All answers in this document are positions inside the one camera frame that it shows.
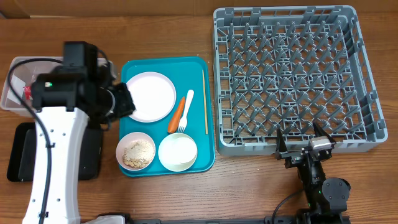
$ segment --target chopstick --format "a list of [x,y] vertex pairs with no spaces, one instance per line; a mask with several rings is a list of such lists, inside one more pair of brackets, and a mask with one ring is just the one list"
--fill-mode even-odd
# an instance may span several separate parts
[[207,108],[206,108],[206,85],[205,85],[205,71],[202,70],[202,75],[203,75],[203,99],[205,101],[205,126],[206,126],[206,134],[208,134],[207,131]]

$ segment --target plastic fork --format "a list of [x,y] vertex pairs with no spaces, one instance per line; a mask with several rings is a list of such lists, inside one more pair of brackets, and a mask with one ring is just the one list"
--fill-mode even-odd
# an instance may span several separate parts
[[193,99],[193,90],[188,90],[187,100],[185,102],[185,107],[184,107],[184,114],[182,115],[180,123],[178,124],[177,132],[183,133],[185,131],[185,128],[187,127],[188,124],[187,114],[189,107],[191,106],[192,99]]

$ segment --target blue plastic tray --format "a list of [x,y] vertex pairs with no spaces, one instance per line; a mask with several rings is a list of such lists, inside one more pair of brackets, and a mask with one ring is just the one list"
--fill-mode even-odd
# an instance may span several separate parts
[[[205,110],[203,102],[202,70],[205,71],[206,84],[206,109],[208,134],[205,130]],[[211,97],[208,81],[206,62],[200,57],[159,58],[148,60],[132,60],[125,64],[121,72],[121,81],[127,83],[134,75],[142,72],[159,72],[168,77],[174,84],[177,92],[177,100],[173,110],[162,120],[153,123],[141,123],[130,117],[120,120],[119,139],[132,132],[148,134],[155,142],[156,155],[152,163],[140,171],[129,171],[120,166],[123,174],[129,177],[145,177],[151,175],[182,174],[204,172],[210,169],[215,161],[215,143],[213,135],[213,115],[211,112]],[[191,136],[198,146],[198,157],[191,168],[183,172],[167,170],[159,161],[157,154],[159,144],[168,135],[167,126],[177,109],[183,96],[188,90],[195,91],[191,107],[188,112],[188,125],[185,134]]]

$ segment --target gray dish rack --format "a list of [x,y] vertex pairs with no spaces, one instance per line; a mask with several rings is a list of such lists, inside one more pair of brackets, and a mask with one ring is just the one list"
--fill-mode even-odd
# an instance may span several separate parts
[[217,149],[222,155],[289,150],[312,122],[364,152],[387,139],[356,11],[351,6],[240,7],[214,12]]

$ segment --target white plate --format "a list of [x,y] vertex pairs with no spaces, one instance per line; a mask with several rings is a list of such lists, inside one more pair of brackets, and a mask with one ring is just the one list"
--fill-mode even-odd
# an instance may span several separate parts
[[176,149],[175,143],[178,139],[187,138],[193,141],[193,139],[184,133],[174,133],[168,135],[162,140],[159,145],[158,155],[160,163],[168,170],[173,172],[181,172],[189,169],[196,161],[198,156],[198,148],[195,142],[189,144],[190,148],[186,148],[186,152],[181,153],[180,149]]
[[154,122],[166,117],[174,107],[176,94],[173,83],[157,72],[143,72],[127,83],[136,110],[130,118]]

